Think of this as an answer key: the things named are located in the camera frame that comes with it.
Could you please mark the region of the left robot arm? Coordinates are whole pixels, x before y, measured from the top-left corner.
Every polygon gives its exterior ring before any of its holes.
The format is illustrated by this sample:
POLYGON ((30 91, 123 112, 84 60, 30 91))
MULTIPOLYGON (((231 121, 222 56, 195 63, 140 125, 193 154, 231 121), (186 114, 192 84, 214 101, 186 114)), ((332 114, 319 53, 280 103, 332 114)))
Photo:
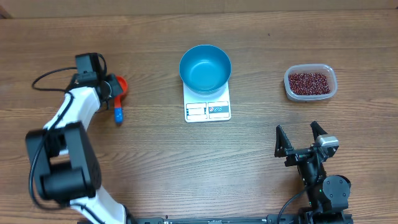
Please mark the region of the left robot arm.
POLYGON ((89 223, 136 222, 103 187, 100 164, 86 132, 101 105, 123 91, 113 74, 76 73, 61 90, 64 102, 56 115, 42 129, 26 134, 28 189, 37 208, 70 208, 89 223))

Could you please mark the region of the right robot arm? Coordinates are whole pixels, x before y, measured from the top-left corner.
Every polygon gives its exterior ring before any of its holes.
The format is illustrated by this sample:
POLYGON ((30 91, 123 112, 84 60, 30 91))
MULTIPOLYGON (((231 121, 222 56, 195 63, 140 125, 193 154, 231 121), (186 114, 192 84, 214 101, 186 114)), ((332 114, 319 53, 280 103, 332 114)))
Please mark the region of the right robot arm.
POLYGON ((349 207, 351 182, 343 175, 326 174, 323 163, 333 157, 339 140, 328 134, 316 121, 310 124, 314 143, 310 147, 294 149, 282 126, 276 127, 275 157, 284 157, 285 166, 295 166, 304 184, 303 190, 290 198, 275 216, 280 223, 353 223, 352 215, 344 214, 349 207), (295 215, 284 211, 295 199, 306 194, 308 207, 295 215))

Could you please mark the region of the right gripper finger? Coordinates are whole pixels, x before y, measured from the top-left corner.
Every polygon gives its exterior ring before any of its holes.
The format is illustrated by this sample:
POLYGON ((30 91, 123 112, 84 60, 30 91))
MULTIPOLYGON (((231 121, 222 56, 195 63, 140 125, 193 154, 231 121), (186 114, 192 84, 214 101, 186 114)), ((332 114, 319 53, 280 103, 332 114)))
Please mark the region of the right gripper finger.
POLYGON ((275 143, 275 157, 286 157, 291 151, 294 150, 294 147, 291 145, 286 133, 284 132, 281 125, 276 127, 276 143, 275 143))
POLYGON ((312 129, 313 138, 316 141, 317 137, 327 134, 327 132, 317 123, 317 121, 313 121, 310 124, 312 129))

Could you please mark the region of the red scoop blue handle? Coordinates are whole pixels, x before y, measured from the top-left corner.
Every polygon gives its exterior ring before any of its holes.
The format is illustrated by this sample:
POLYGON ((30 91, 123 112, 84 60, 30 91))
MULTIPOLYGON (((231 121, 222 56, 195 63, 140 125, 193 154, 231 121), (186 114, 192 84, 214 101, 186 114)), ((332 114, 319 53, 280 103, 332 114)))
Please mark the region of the red scoop blue handle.
POLYGON ((123 92, 114 99, 114 119, 116 124, 121 124, 124 121, 123 108, 121 101, 126 96, 128 91, 128 83, 122 76, 116 77, 123 92))

